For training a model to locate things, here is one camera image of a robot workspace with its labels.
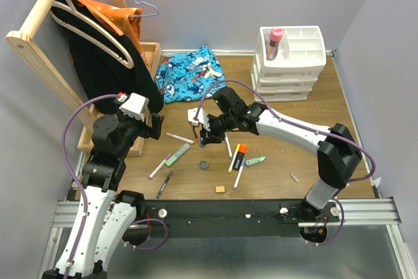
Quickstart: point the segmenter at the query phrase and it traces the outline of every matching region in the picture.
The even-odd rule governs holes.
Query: small yellow block
[[[216,186],[215,187],[216,193],[225,193],[225,186]]]

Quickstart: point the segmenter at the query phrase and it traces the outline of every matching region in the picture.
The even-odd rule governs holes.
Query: white hanger
[[[103,34],[114,46],[116,46],[120,52],[122,52],[125,59],[123,59],[121,56],[119,56],[117,53],[115,53],[113,50],[111,50],[106,45],[99,42],[97,39],[91,37],[88,34],[85,34],[83,31],[77,29],[76,27],[68,24],[67,22],[64,22],[63,20],[59,19],[51,10],[50,10],[50,16],[54,19],[55,22],[57,22],[59,25],[69,29],[70,31],[80,35],[81,37],[87,39],[89,42],[92,42],[94,45],[102,49],[104,52],[111,55],[113,58],[118,60],[122,65],[127,67],[128,69],[133,68],[133,60],[129,52],[123,47],[120,42],[118,42],[107,30],[105,30],[103,27],[101,27],[99,24],[94,22],[92,19],[89,19],[87,16],[84,16],[83,14],[79,13],[77,9],[75,8],[74,4],[72,3],[72,0],[66,0],[67,5],[64,5],[63,3],[60,3],[59,1],[54,1],[52,3],[53,7],[60,8],[62,10],[65,10],[67,12],[70,12],[71,14],[75,15],[80,20],[84,21],[85,23],[89,24],[91,27],[99,31],[101,34]]]

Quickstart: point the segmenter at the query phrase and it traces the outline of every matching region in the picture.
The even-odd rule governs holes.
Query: white marker
[[[240,170],[238,170],[238,175],[236,176],[236,179],[235,179],[234,189],[238,189],[238,184],[240,183],[241,174],[242,174],[242,171],[244,170],[244,164],[245,163],[246,163],[246,159],[243,158],[242,162],[241,162]]]
[[[235,153],[234,153],[234,155],[233,155],[233,160],[231,160],[231,164],[229,165],[229,168],[228,168],[228,172],[231,172],[232,170],[233,170],[233,167],[234,167],[234,160],[235,160],[235,157],[236,157],[236,155],[237,155],[237,153],[238,153],[238,150],[240,149],[240,145],[239,144],[237,144],[236,145],[236,148],[235,148]]]
[[[229,144],[229,139],[228,139],[228,135],[225,133],[225,143],[227,143],[227,152],[228,152],[228,157],[232,158],[233,157],[233,153],[231,151],[231,145]]]
[[[171,133],[165,133],[165,134],[168,137],[172,137],[176,140],[182,140],[183,142],[186,142],[186,143],[189,143],[189,144],[192,144],[192,145],[195,143],[194,140],[185,139],[184,137],[179,137],[178,135],[174,135],[174,134],[171,134]]]
[[[169,154],[169,155],[167,155],[167,157],[158,165],[158,167],[157,168],[155,168],[155,170],[150,174],[150,176],[148,177],[148,179],[152,179],[156,174],[157,174],[157,172],[158,171],[160,171],[161,170],[161,168],[163,168],[163,165],[165,164],[165,161],[168,159],[168,158],[170,158],[171,157],[171,154]]]
[[[299,179],[293,174],[293,173],[291,173],[290,174],[290,177],[293,179],[293,181],[295,181],[296,183],[298,183],[299,182]]]

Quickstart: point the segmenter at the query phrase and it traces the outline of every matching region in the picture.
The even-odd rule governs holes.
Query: orange marker cap
[[[247,146],[245,144],[240,144],[238,151],[245,154],[247,152]]]

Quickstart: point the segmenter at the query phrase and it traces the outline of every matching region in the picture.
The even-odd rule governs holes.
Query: yellow highlighter
[[[233,160],[231,160],[231,164],[229,165],[228,172],[231,172],[233,170],[234,160],[236,158],[236,155],[237,155],[239,149],[240,149],[240,145],[238,144],[238,145],[236,145],[235,152],[234,152],[234,155],[233,155]]]

